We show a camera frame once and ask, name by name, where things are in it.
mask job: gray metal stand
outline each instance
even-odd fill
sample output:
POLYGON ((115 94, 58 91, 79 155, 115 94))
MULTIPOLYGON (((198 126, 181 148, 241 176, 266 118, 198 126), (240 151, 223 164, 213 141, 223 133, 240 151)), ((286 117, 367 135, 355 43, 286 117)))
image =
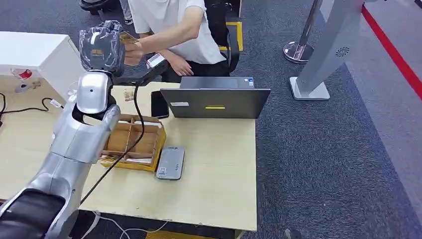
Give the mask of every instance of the gray metal stand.
POLYGON ((327 24, 318 45, 299 77, 289 82, 295 100, 328 100, 324 80, 330 76, 355 48, 365 0, 334 0, 327 24))
POLYGON ((302 36, 299 42, 289 42, 283 48, 284 57, 294 63, 305 64, 309 61, 314 52, 314 49, 307 44, 309 38, 309 32, 312 25, 314 24, 316 13, 321 7, 322 0, 314 0, 312 4, 311 12, 309 13, 308 19, 305 24, 305 28, 302 32, 302 36))

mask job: stanchion pole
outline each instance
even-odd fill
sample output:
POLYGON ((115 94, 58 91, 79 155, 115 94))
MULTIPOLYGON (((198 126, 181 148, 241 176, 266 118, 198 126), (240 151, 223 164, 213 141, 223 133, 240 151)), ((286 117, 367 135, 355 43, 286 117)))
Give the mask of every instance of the stanchion pole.
POLYGON ((322 0, 314 0, 312 4, 311 12, 309 13, 308 19, 306 20, 305 28, 302 32, 302 36, 299 42, 289 42, 283 48, 283 53, 286 59, 294 63, 305 64, 309 61, 312 56, 314 49, 308 45, 309 32, 314 24, 315 16, 319 8, 321 8, 322 0))

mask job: black pants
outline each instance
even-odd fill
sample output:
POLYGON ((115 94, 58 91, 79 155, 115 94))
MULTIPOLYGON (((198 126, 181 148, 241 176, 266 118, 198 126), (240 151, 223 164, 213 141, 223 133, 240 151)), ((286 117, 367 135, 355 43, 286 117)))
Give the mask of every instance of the black pants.
MULTIPOLYGON (((220 61, 215 64, 199 64, 193 61, 187 61, 194 72, 193 76, 230 76, 227 61, 220 61)), ((162 82, 180 83, 182 77, 174 72, 173 68, 169 69, 161 75, 162 82)))

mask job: plastic wrap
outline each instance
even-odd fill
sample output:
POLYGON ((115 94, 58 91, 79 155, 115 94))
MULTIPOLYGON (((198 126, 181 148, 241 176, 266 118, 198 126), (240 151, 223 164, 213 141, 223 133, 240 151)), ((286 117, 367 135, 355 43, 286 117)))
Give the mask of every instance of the plastic wrap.
POLYGON ((118 21, 105 21, 79 33, 79 52, 83 68, 104 70, 115 77, 124 72, 124 45, 119 33, 123 27, 118 21))

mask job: red line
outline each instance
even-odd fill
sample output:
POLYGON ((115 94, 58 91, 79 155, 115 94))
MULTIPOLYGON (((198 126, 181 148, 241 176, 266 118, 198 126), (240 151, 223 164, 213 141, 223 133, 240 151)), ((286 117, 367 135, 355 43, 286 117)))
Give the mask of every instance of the red line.
POLYGON ((364 18, 366 19, 366 21, 368 22, 369 26, 374 31, 378 40, 381 42, 381 45, 390 55, 393 62, 396 64, 396 66, 399 68, 402 75, 408 81, 409 85, 413 88, 413 90, 422 100, 422 82, 419 80, 418 76, 406 63, 404 58, 400 55, 399 51, 394 47, 394 45, 388 39, 386 34, 383 32, 381 27, 378 25, 378 23, 375 21, 372 15, 368 12, 365 6, 363 6, 362 8, 362 14, 364 18))

